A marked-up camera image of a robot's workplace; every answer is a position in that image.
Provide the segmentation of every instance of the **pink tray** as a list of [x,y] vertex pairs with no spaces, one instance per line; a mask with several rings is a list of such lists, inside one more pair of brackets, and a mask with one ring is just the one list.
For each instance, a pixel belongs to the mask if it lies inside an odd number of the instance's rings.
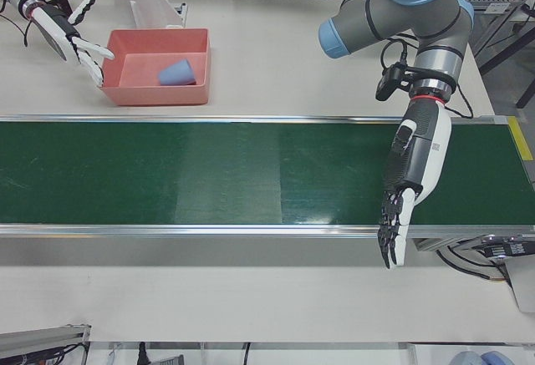
[[[102,91],[119,106],[205,104],[210,84],[208,30],[116,29],[108,49],[114,60],[104,60]],[[196,83],[163,86],[158,73],[187,58]]]

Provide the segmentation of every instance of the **red stripe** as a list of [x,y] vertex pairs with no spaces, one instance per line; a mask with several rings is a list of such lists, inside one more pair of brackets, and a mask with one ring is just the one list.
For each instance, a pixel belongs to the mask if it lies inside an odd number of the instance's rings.
[[443,99],[437,98],[436,96],[433,96],[433,95],[416,95],[416,96],[413,96],[410,100],[416,100],[416,99],[433,99],[433,100],[436,100],[437,102],[440,102],[441,104],[446,104],[446,102]]

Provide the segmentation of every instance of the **table surface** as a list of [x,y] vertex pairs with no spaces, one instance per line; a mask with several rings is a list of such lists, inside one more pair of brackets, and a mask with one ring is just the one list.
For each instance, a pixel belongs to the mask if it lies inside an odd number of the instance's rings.
[[[183,0],[173,0],[178,5]],[[319,24],[338,11],[337,0],[187,0],[186,26],[208,28],[210,98],[189,107],[116,107],[80,66],[70,68],[36,28],[29,47],[13,25],[0,21],[3,114],[395,116],[408,104],[397,91],[375,100],[383,43],[333,60],[319,46]],[[13,10],[8,16],[18,17]],[[114,0],[98,0],[78,27],[83,38],[106,45],[110,31],[129,26]],[[389,49],[387,63],[399,58]],[[475,60],[467,53],[460,84],[476,116],[493,114]],[[451,107],[466,113],[456,93]]]
[[[210,102],[118,108],[81,68],[62,64],[34,29],[30,47],[0,21],[3,114],[133,116],[401,116],[380,103],[380,45],[330,60],[319,24],[336,0],[187,0],[188,28],[209,28]],[[7,15],[15,18],[13,11]],[[106,45],[120,27],[112,0],[79,26]],[[389,54],[395,59],[394,49]],[[476,115],[493,114],[474,59],[461,85]],[[455,95],[452,107],[464,111]],[[95,341],[532,342],[505,283],[462,275],[407,247],[384,269],[372,240],[2,239],[0,332],[93,325]]]

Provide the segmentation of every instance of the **plastic cup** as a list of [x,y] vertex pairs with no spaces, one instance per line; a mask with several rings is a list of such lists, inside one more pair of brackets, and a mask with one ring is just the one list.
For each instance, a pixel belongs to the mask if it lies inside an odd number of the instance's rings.
[[189,85],[195,83],[195,74],[187,58],[164,68],[158,73],[160,85]]

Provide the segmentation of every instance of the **conveyor belt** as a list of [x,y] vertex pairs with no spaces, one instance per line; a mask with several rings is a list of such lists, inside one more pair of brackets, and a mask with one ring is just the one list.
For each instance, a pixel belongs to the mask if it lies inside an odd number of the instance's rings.
[[[0,223],[373,225],[395,124],[0,123]],[[534,225],[506,125],[456,125],[417,225]]]

